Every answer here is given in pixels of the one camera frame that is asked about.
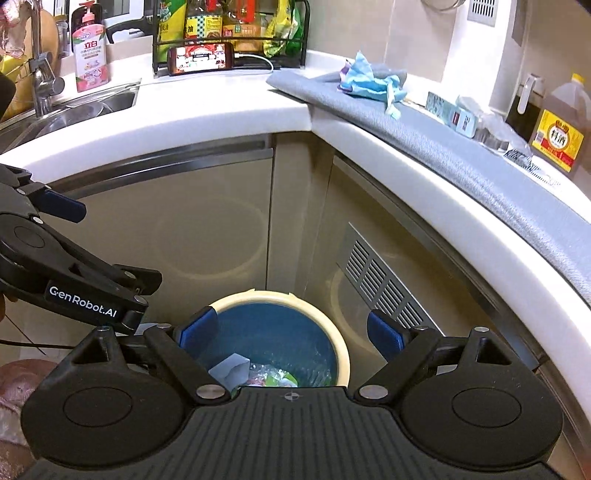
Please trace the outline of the green plastic packaging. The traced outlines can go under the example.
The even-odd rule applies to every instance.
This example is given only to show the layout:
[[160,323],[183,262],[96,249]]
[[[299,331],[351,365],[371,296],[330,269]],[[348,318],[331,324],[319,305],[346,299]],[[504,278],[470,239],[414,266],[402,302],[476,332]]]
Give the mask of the green plastic packaging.
[[252,364],[246,386],[297,388],[297,379],[290,372],[270,365]]

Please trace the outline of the checkered printed paper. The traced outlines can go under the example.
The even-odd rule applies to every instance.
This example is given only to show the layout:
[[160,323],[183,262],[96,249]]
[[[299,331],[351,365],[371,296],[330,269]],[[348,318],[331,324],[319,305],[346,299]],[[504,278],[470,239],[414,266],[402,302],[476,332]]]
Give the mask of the checkered printed paper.
[[535,155],[526,155],[518,149],[510,149],[503,154],[503,157],[544,184],[552,186],[559,184],[560,178],[555,170]]

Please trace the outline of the metal cookie cutter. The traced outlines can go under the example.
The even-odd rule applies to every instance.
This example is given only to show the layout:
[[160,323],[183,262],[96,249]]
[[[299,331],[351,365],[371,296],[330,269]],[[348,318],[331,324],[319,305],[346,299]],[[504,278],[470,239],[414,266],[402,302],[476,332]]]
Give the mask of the metal cookie cutter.
[[481,131],[481,143],[490,150],[497,152],[506,152],[510,145],[509,141],[498,138],[486,128]]

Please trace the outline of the light blue carton box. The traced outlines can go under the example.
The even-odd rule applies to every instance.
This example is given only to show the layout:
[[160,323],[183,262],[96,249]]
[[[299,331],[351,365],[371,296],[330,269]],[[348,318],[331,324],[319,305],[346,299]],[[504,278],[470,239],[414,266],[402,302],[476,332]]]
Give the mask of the light blue carton box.
[[429,92],[425,108],[445,125],[467,138],[473,138],[477,130],[477,117],[470,111],[448,102]]

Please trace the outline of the blue paper towel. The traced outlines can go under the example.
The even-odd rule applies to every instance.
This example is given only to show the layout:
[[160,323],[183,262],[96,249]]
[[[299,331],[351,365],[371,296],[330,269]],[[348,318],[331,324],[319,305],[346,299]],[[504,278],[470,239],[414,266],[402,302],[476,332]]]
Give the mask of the blue paper towel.
[[407,97],[405,82],[407,72],[387,73],[379,77],[372,64],[361,51],[356,52],[353,61],[339,71],[339,90],[346,95],[373,100],[384,105],[385,114],[394,120],[401,118],[398,104]]

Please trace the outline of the clear plastic bag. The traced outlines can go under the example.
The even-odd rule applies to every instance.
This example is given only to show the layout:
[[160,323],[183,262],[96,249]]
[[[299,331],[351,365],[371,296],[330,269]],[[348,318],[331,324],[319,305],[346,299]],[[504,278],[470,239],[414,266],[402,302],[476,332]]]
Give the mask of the clear plastic bag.
[[532,155],[529,144],[506,123],[501,115],[487,108],[482,108],[473,98],[468,96],[458,96],[456,105],[470,111],[477,117],[477,130],[473,137],[476,142],[482,144],[481,131],[486,128],[498,138],[509,141],[508,150],[518,149],[526,155]]

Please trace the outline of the chrome kitchen faucet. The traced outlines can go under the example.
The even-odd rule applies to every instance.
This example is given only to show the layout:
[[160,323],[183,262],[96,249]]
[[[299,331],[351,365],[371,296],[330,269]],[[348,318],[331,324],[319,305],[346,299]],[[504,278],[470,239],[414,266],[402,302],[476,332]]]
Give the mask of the chrome kitchen faucet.
[[29,69],[32,76],[33,105],[37,117],[52,111],[52,98],[65,88],[64,80],[55,72],[59,36],[54,18],[42,8],[40,1],[31,5],[31,52]]

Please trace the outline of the metal cabinet vent grille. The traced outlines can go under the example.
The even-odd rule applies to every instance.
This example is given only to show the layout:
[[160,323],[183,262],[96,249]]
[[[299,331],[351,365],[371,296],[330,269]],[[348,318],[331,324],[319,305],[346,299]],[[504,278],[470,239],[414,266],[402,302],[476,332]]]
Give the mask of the metal cabinet vent grille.
[[370,309],[377,309],[405,328],[426,326],[443,333],[394,270],[349,223],[337,263]]

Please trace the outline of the stainless steel sink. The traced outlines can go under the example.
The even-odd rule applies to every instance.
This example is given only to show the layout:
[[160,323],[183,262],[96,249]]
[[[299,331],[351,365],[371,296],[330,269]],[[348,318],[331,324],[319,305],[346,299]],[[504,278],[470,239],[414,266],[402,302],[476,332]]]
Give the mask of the stainless steel sink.
[[106,88],[95,93],[63,101],[42,117],[18,116],[1,124],[1,153],[13,150],[36,138],[93,118],[131,108],[139,82]]

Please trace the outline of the grey counter mat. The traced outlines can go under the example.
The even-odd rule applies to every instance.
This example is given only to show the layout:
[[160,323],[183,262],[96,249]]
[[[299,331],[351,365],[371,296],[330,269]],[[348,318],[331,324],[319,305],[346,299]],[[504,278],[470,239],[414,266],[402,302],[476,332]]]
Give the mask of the grey counter mat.
[[339,72],[308,78],[281,69],[267,79],[283,94],[317,106],[378,137],[445,178],[487,208],[544,257],[584,299],[590,298],[590,201],[567,202],[515,163],[423,113],[339,90]]

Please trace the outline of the pink hand soap bottle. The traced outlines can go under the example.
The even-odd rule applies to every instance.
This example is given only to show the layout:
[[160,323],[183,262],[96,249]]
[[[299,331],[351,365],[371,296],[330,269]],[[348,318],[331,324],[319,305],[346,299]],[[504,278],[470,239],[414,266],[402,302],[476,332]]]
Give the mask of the pink hand soap bottle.
[[106,33],[95,1],[85,1],[77,9],[82,14],[79,27],[72,33],[75,80],[78,93],[103,86],[110,81],[106,56]]

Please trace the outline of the large amber oil jug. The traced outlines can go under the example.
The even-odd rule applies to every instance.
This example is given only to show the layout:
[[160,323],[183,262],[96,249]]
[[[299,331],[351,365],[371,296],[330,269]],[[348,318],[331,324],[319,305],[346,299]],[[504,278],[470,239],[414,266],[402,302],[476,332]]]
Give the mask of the large amber oil jug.
[[560,173],[574,177],[590,145],[590,96],[581,75],[573,73],[544,98],[530,145]]

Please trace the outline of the green bottle yellow cap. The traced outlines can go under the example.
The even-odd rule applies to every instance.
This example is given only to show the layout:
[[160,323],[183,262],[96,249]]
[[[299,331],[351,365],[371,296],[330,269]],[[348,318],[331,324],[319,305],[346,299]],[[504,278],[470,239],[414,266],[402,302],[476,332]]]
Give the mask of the green bottle yellow cap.
[[168,49],[172,41],[184,38],[186,1],[161,0],[159,2],[159,24],[157,35],[157,60],[167,59]]

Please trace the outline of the sauce bottle red cap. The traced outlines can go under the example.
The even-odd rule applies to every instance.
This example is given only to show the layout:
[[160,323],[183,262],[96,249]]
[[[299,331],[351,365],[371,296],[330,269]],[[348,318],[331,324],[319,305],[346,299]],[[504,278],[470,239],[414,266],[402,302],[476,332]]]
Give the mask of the sauce bottle red cap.
[[222,7],[216,0],[190,0],[187,2],[184,38],[221,38]]

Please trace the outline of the yellow green snack bag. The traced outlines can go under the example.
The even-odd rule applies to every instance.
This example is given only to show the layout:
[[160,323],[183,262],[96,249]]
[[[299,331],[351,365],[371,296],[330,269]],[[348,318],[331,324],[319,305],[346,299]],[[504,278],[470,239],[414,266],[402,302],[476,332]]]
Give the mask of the yellow green snack bag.
[[266,58],[279,55],[294,57],[301,49],[301,13],[294,1],[277,2],[276,14],[266,26],[263,54]]

